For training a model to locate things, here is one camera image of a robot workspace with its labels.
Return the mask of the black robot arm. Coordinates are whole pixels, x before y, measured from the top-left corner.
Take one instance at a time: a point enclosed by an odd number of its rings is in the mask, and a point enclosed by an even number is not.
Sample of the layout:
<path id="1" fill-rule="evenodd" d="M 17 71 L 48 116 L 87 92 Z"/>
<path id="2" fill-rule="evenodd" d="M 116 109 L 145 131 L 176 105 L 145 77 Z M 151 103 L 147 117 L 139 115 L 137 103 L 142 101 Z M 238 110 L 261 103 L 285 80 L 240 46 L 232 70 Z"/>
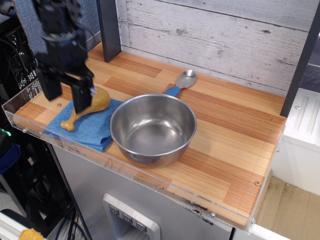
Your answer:
<path id="1" fill-rule="evenodd" d="M 92 104 L 96 89 L 94 74 L 86 66 L 86 34 L 79 25 L 82 16 L 77 0 L 34 0 L 42 26 L 46 52 L 37 52 L 36 71 L 45 97 L 51 101 L 62 95 L 62 84 L 70 86 L 74 110 L 78 114 Z"/>

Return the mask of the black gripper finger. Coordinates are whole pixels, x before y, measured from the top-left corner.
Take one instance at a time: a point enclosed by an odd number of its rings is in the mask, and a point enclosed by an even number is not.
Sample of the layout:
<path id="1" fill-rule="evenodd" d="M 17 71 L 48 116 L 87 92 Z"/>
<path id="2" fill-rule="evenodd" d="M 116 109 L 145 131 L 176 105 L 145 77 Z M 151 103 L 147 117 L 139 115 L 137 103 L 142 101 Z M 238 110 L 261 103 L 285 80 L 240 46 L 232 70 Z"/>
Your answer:
<path id="1" fill-rule="evenodd" d="M 74 110 L 79 114 L 92 103 L 92 80 L 75 80 L 71 85 Z"/>
<path id="2" fill-rule="evenodd" d="M 37 68 L 36 71 L 42 91 L 48 101 L 56 99 L 63 93 L 61 82 L 54 73 L 40 68 Z"/>

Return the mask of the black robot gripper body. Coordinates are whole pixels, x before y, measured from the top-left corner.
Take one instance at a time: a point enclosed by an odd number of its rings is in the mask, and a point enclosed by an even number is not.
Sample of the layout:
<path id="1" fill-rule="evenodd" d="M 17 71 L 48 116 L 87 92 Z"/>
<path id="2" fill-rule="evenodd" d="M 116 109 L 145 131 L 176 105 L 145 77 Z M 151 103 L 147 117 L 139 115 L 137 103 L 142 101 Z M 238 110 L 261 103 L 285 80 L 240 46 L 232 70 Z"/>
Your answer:
<path id="1" fill-rule="evenodd" d="M 47 52 L 37 52 L 37 69 L 51 72 L 61 83 L 69 86 L 75 80 L 92 80 L 93 73 L 86 67 L 87 45 L 85 30 L 77 27 L 68 32 L 41 34 Z"/>

